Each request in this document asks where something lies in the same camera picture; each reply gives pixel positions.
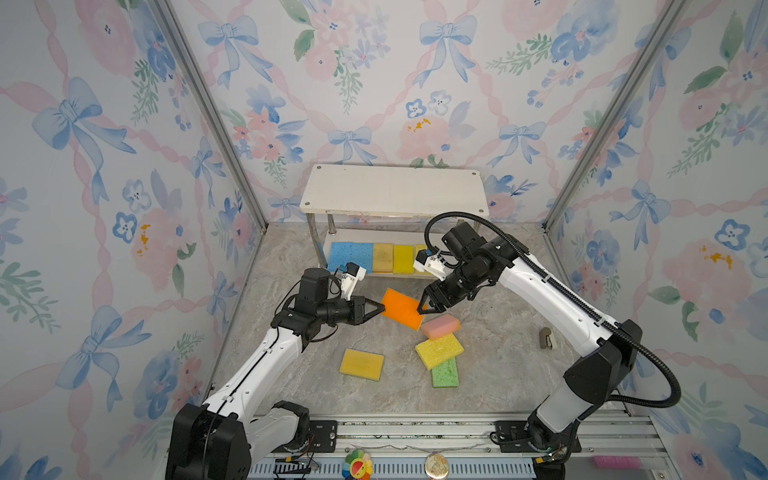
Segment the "orange sponge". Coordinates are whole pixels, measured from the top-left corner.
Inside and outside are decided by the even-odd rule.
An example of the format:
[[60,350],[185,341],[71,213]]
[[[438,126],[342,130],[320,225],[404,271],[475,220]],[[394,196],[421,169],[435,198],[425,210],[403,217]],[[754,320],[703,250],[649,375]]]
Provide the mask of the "orange sponge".
[[419,301],[396,290],[388,289],[381,303],[385,307],[382,315],[411,330],[418,331],[424,315],[417,311]]

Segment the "bright yellow scouring sponge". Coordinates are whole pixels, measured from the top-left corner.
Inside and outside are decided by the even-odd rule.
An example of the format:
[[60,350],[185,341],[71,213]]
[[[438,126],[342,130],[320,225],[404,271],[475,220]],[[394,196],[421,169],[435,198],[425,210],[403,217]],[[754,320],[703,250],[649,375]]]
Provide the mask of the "bright yellow scouring sponge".
[[414,272],[414,247],[395,245],[393,247],[393,273],[395,275],[412,275]]

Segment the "blue sponge front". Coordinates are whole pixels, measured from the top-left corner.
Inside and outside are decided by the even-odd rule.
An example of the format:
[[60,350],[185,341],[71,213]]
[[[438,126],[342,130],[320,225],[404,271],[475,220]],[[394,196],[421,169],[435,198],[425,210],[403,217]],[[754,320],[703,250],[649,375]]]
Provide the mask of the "blue sponge front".
[[373,271],[374,244],[352,243],[350,250],[350,262],[364,268],[367,272]]

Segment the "blue sponge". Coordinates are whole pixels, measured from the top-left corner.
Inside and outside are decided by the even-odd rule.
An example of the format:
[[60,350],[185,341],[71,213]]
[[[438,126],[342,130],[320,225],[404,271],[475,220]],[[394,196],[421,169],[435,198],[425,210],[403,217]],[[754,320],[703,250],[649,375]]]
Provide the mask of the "blue sponge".
[[328,258],[328,270],[345,272],[346,264],[351,261],[354,244],[350,242],[333,242]]
[[364,268],[367,272],[373,271],[374,244],[352,243],[350,250],[350,262]]

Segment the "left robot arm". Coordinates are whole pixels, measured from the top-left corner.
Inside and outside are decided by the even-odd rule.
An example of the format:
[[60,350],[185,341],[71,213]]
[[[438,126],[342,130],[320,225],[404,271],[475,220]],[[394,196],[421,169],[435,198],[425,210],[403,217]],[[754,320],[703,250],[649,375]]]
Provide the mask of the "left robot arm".
[[244,479],[254,463],[276,450],[314,452],[307,408],[280,401],[261,418],[254,414],[286,369],[320,341],[323,326],[358,326],[384,312],[383,304],[355,294],[365,275],[354,263],[342,273],[304,271],[279,302],[249,359],[201,405],[185,406],[176,414],[166,478]]

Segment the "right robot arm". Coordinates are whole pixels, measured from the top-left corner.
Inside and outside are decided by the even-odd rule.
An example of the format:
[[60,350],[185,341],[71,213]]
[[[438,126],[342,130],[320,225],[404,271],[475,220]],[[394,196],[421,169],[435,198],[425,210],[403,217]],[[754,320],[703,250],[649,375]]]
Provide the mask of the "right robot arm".
[[530,414],[522,437],[536,451],[569,449],[579,424],[610,401],[631,370],[636,351],[621,336],[637,340],[639,327],[633,322],[615,325],[612,317],[591,318],[577,305],[575,294],[513,237],[488,241],[473,234],[467,242],[450,242],[457,261],[454,267],[429,250],[417,253],[415,270],[435,278],[424,290],[419,312],[443,313],[474,298],[484,286],[501,286],[543,315],[579,357]]

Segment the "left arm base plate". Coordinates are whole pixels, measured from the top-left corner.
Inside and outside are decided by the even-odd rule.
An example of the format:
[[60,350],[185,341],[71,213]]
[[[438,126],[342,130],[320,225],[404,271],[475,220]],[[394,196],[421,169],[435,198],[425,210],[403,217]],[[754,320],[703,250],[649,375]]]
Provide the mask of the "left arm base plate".
[[338,439],[338,426],[336,420],[310,420],[300,427],[298,437],[288,445],[283,445],[275,450],[275,453],[298,455],[305,453],[334,453]]

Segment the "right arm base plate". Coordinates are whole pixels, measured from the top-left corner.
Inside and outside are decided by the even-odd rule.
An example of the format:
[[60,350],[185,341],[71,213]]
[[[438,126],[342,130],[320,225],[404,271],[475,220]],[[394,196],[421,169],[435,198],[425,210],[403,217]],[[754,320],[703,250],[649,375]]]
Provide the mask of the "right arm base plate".
[[580,453],[581,443],[577,433],[581,422],[576,420],[562,432],[550,431],[538,421],[496,421],[489,439],[502,453],[533,453],[542,456],[567,456]]

